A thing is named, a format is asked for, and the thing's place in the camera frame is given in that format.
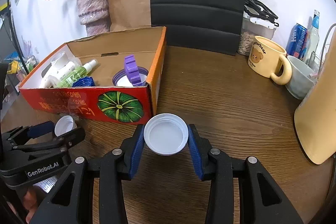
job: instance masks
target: blue gripper pad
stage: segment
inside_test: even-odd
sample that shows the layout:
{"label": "blue gripper pad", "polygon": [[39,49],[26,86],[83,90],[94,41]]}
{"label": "blue gripper pad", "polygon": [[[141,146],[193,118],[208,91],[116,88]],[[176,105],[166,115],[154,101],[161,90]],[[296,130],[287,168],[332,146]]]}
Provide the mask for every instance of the blue gripper pad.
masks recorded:
{"label": "blue gripper pad", "polygon": [[54,129],[55,129],[55,125],[52,121],[43,122],[43,123],[30,127],[27,132],[27,136],[29,138],[35,139],[49,132],[53,132]]}
{"label": "blue gripper pad", "polygon": [[145,128],[145,126],[142,126],[141,132],[139,134],[139,138],[138,138],[138,140],[137,140],[137,142],[134,146],[134,150],[133,150],[133,153],[132,153],[132,156],[131,156],[131,168],[130,168],[130,171],[129,171],[129,175],[130,175],[131,179],[135,176],[135,174],[138,171],[143,146],[145,144],[145,139],[143,137],[144,128]]}
{"label": "blue gripper pad", "polygon": [[191,160],[193,161],[194,170],[195,170],[196,175],[199,177],[200,180],[202,180],[204,173],[202,169],[201,155],[200,155],[200,152],[198,151],[196,141],[194,138],[194,134],[190,126],[188,126],[188,131],[189,131],[188,146],[189,146],[189,151],[191,155]]}

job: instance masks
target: pink item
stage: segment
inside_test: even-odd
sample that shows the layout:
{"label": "pink item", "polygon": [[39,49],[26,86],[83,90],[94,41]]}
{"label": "pink item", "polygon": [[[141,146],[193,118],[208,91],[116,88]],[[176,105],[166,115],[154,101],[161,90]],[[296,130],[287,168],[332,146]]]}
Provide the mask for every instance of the pink item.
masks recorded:
{"label": "pink item", "polygon": [[108,0],[77,0],[80,24],[88,36],[109,32],[111,21]]}

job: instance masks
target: red cardboard box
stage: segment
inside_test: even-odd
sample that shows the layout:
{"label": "red cardboard box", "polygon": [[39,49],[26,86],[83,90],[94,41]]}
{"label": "red cardboard box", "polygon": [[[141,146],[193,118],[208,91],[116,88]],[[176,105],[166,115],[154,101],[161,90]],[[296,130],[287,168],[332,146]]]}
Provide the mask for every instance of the red cardboard box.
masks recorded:
{"label": "red cardboard box", "polygon": [[[146,123],[156,114],[166,48],[165,27],[108,32],[64,43],[41,61],[20,84],[19,90],[35,109],[75,113],[83,118],[118,123]],[[96,87],[38,88],[42,71],[60,52],[79,58],[82,64],[97,59],[89,76]],[[147,84],[118,87],[113,76],[124,68],[124,58],[134,54],[137,66],[148,70]]]}

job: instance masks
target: bear illustration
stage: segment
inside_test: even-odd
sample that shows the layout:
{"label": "bear illustration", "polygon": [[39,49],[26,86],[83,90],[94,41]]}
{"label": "bear illustration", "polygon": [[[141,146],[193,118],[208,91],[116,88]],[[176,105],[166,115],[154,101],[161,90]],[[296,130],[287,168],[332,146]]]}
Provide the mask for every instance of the bear illustration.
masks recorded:
{"label": "bear illustration", "polygon": [[259,63],[261,59],[264,58],[264,55],[262,52],[259,52],[256,48],[252,48],[251,52],[251,60],[253,63]]}

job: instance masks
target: silver bolt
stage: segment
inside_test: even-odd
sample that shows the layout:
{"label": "silver bolt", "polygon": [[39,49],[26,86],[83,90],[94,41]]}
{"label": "silver bolt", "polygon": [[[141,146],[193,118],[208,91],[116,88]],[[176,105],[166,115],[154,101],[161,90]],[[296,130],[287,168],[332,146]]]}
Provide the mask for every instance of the silver bolt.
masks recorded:
{"label": "silver bolt", "polygon": [[211,148],[210,152],[213,155],[218,155],[221,151],[218,148]]}
{"label": "silver bolt", "polygon": [[113,155],[120,155],[123,151],[120,148],[113,149],[112,154]]}
{"label": "silver bolt", "polygon": [[257,163],[257,161],[258,161],[256,157],[249,157],[247,160],[252,164]]}
{"label": "silver bolt", "polygon": [[75,159],[75,162],[77,164],[82,164],[84,161],[85,161],[85,159],[83,157],[78,157],[78,158]]}

